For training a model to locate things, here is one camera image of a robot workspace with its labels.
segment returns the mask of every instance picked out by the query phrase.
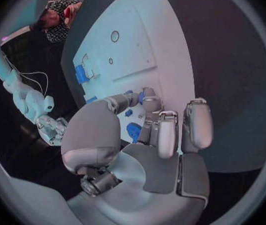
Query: blue object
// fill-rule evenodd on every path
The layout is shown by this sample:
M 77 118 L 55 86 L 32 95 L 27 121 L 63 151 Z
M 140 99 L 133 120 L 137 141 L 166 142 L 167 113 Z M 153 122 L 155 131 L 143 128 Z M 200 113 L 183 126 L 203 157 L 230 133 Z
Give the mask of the blue object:
M 131 116 L 132 114 L 133 114 L 132 109 L 129 109 L 128 111 L 125 112 L 125 116 L 126 116 L 126 117 L 129 117 L 129 116 Z
M 132 94 L 133 90 L 126 91 L 124 94 Z
M 143 92 L 140 92 L 139 93 L 139 96 L 138 96 L 138 99 L 139 99 L 139 103 L 142 105 L 143 104 L 143 97 L 144 97 L 144 93 Z
M 96 96 L 92 97 L 91 99 L 88 99 L 88 100 L 86 101 L 86 103 L 89 104 L 89 103 L 91 103 L 91 102 L 93 102 L 93 101 L 95 101 L 95 100 L 97 100 L 97 97 L 96 97 Z
M 133 143 L 136 143 L 138 136 L 141 132 L 141 126 L 134 122 L 131 122 L 127 126 L 127 131 L 128 131 L 129 136 L 133 138 Z
M 79 84 L 89 81 L 89 78 L 86 77 L 86 73 L 82 65 L 76 66 L 75 71 L 76 71 L 75 75 L 77 77 Z

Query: robotic hand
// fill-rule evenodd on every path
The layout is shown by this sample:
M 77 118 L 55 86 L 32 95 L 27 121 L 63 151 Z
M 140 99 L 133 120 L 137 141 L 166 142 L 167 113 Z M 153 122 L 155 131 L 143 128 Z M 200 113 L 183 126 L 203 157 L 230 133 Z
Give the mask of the robotic hand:
M 3 87 L 12 94 L 17 109 L 37 125 L 40 136 L 49 145 L 59 145 L 67 122 L 62 118 L 54 120 L 47 116 L 54 108 L 53 97 L 44 97 L 41 92 L 24 84 L 19 73 L 9 66 L 1 51 L 0 79 Z

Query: person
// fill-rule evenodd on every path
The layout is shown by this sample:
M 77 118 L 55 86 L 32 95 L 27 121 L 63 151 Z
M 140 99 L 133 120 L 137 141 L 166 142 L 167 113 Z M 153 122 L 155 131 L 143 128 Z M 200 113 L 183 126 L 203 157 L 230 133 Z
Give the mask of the person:
M 38 21 L 30 26 L 31 30 L 45 32 L 51 43 L 66 40 L 69 28 L 82 2 L 78 0 L 48 0 Z

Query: white cable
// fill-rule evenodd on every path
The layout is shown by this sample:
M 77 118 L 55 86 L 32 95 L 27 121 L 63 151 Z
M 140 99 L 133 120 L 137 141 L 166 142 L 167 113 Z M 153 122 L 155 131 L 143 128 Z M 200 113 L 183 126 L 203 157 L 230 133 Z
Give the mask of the white cable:
M 40 85 L 40 83 L 39 82 L 37 82 L 36 80 L 34 80 L 34 79 L 31 79 L 31 78 L 29 78 L 29 77 L 27 77 L 27 76 L 25 76 L 25 75 L 32 75 L 32 74 L 43 74 L 43 75 L 45 75 L 45 77 L 46 77 L 46 88 L 45 88 L 45 93 L 43 94 L 44 96 L 46 95 L 46 93 L 47 93 L 47 88 L 48 88 L 48 76 L 47 76 L 47 74 L 45 73 L 45 72 L 41 72 L 41 71 L 35 71 L 35 72 L 20 72 L 11 62 L 10 62 L 10 60 L 7 58 L 7 56 L 6 56 L 6 54 L 3 54 L 4 55 L 4 57 L 6 58 L 6 60 L 8 61 L 8 63 L 9 63 L 9 65 L 18 73 L 18 74 L 20 74 L 22 77 L 24 77 L 24 78 L 26 78 L 26 79 L 28 79 L 28 80 L 30 80 L 30 81 L 33 81 L 33 82 L 35 82 L 35 83 L 37 83 L 38 84 L 38 86 L 40 87 L 40 90 L 41 90 L 41 93 L 43 94 L 43 89 L 42 89 L 42 87 L 41 87 L 41 85 Z

